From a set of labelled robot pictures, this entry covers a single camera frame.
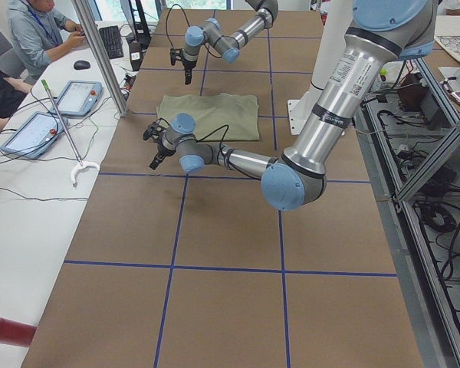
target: keyboard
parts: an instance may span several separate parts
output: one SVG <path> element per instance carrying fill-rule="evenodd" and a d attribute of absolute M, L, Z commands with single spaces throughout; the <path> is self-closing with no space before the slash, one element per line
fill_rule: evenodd
<path fill-rule="evenodd" d="M 99 28 L 100 38 L 104 43 L 109 59 L 123 57 L 123 39 L 120 29 L 116 26 Z"/>

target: folded green shirt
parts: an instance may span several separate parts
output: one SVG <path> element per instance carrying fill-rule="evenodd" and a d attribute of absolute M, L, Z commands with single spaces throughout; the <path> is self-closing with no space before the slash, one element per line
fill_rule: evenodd
<path fill-rule="evenodd" d="M 158 117 L 171 122 L 178 113 L 187 113 L 196 121 L 195 136 L 201 139 L 213 130 L 228 124 L 227 140 L 259 140 L 258 99 L 256 96 L 164 96 L 157 109 Z M 219 141 L 221 129 L 206 140 Z"/>

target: red pipe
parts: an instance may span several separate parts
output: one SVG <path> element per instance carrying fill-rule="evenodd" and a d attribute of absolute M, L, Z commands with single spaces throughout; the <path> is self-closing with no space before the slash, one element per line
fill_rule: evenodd
<path fill-rule="evenodd" d="M 35 332 L 35 326 L 0 317 L 0 343 L 29 347 Z"/>

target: computer mouse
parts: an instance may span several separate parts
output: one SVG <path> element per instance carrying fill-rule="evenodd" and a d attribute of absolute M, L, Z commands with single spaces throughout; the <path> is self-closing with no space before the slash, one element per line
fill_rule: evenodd
<path fill-rule="evenodd" d="M 74 69 L 76 71 L 81 71 L 82 69 L 88 69 L 90 67 L 90 63 L 86 60 L 77 60 L 74 63 Z"/>

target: table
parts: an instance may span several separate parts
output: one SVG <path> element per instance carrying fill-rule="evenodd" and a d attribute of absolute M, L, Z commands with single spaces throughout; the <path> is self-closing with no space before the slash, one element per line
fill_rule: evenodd
<path fill-rule="evenodd" d="M 125 70 L 130 68 L 129 53 L 125 44 L 125 58 L 111 61 L 119 82 Z M 91 68 L 73 69 L 76 60 L 88 60 Z M 52 94 L 57 96 L 69 80 L 101 81 L 102 75 L 92 52 L 87 46 L 78 48 L 52 63 L 43 74 Z M 37 98 L 46 97 L 41 82 L 32 93 Z M 109 97 L 105 88 L 100 102 Z M 35 99 L 30 94 L 22 105 Z M 44 110 L 35 104 L 19 111 L 9 121 L 7 128 L 18 128 L 36 110 Z M 92 121 L 98 125 L 91 149 L 86 159 L 100 163 L 107 151 L 118 122 L 117 110 L 112 100 L 95 113 Z M 70 119 L 71 124 L 80 120 Z M 87 152 L 90 139 L 96 132 L 94 123 L 86 120 L 81 127 L 72 128 L 71 134 L 81 154 Z M 0 146 L 8 135 L 0 136 Z M 74 154 L 65 136 L 61 137 L 41 159 Z M 0 165 L 0 186 L 20 192 L 24 196 L 47 198 L 87 198 L 97 178 L 95 169 L 77 176 L 78 186 L 72 188 L 70 172 L 76 161 L 56 159 L 52 161 L 13 160 Z M 0 317 L 37 325 L 48 301 L 54 281 L 63 263 L 75 228 L 86 202 L 39 202 L 20 199 L 12 193 L 0 190 Z M 27 349 L 0 344 L 0 367 L 20 366 Z"/>
<path fill-rule="evenodd" d="M 188 11 L 231 31 L 253 15 Z M 185 21 L 172 16 L 181 45 Z M 324 196 L 293 212 L 235 172 L 147 168 L 156 147 L 141 136 L 164 94 L 255 94 L 261 139 L 232 146 L 289 146 L 286 101 L 309 87 L 319 15 L 280 12 L 233 65 L 202 51 L 189 86 L 169 66 L 165 17 L 23 367 L 421 367 L 353 130 L 327 162 Z"/>

